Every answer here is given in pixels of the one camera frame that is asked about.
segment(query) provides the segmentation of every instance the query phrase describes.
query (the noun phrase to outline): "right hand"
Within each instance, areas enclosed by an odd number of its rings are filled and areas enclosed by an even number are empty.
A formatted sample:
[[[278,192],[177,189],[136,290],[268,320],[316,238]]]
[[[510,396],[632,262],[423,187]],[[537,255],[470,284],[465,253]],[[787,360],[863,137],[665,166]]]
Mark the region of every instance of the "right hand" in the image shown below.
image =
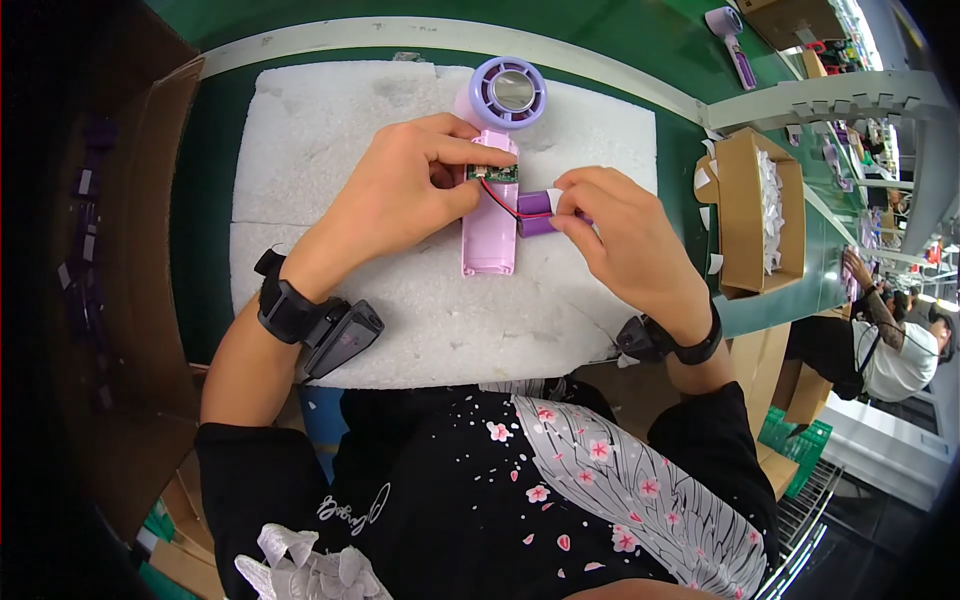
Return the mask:
[[[656,196],[613,168],[564,173],[550,223],[570,238],[590,272],[621,300],[644,312],[681,346],[710,332],[709,289],[686,256]],[[573,216],[581,210],[600,230]]]

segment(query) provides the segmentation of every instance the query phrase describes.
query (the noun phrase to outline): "tattooed arm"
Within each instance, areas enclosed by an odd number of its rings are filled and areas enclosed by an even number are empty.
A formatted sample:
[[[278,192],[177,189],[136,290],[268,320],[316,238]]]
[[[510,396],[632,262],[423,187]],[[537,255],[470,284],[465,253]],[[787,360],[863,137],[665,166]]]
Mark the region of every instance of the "tattooed arm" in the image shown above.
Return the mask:
[[[867,306],[870,308],[870,314],[876,323],[876,330],[880,334],[883,343],[893,348],[897,352],[903,349],[903,331],[890,314],[887,305],[880,297],[877,290],[872,291],[867,296]]]

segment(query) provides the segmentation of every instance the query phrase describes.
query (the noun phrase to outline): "purple battery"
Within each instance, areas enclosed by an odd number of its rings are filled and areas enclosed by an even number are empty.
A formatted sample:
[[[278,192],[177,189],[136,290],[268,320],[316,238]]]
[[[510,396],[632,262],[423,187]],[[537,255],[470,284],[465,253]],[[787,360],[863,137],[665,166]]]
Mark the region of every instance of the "purple battery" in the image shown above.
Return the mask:
[[[556,192],[554,196],[559,199],[560,190],[553,191]],[[534,235],[542,235],[544,233],[552,233],[556,231],[556,229],[550,225],[550,217],[553,216],[554,213],[553,203],[550,202],[550,191],[540,190],[537,192],[525,192],[518,195],[516,197],[516,211],[525,215],[549,213],[549,215],[544,215],[542,217],[520,217],[520,237],[532,237]],[[577,216],[586,221],[588,224],[593,225],[593,221],[587,218],[584,213],[579,212],[577,213]]]

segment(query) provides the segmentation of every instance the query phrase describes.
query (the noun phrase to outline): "green plastic crate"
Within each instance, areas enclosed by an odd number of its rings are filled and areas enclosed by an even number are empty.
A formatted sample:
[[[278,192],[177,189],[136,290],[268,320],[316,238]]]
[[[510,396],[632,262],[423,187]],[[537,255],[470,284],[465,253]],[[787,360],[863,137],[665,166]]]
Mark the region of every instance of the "green plastic crate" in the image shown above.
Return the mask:
[[[766,419],[763,420],[763,427],[760,428],[757,440],[800,465],[797,474],[793,476],[793,481],[790,482],[790,487],[785,492],[787,496],[795,498],[817,466],[820,455],[824,453],[824,447],[827,446],[833,427],[815,420],[800,435],[790,438],[790,434],[797,428],[797,423],[783,422],[785,415],[786,413],[781,409],[771,406],[767,411]]]

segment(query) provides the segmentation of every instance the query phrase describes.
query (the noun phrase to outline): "white foam pad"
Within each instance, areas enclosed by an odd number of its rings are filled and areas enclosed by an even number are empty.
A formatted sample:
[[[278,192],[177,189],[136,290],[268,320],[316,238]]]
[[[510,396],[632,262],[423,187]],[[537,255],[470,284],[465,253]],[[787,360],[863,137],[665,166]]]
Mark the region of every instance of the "white foam pad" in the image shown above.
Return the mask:
[[[235,310],[258,289],[267,248],[288,252],[319,219],[373,133],[451,109],[471,69],[429,63],[325,62],[265,71],[251,101],[234,188],[230,275]],[[569,168],[615,166],[657,190],[654,114],[550,82],[547,110],[513,134],[520,189],[552,187]],[[409,388],[557,376],[613,356],[636,311],[588,271],[562,234],[517,238],[513,276],[463,277],[460,224],[378,259],[335,294],[367,300],[380,339],[321,385]]]

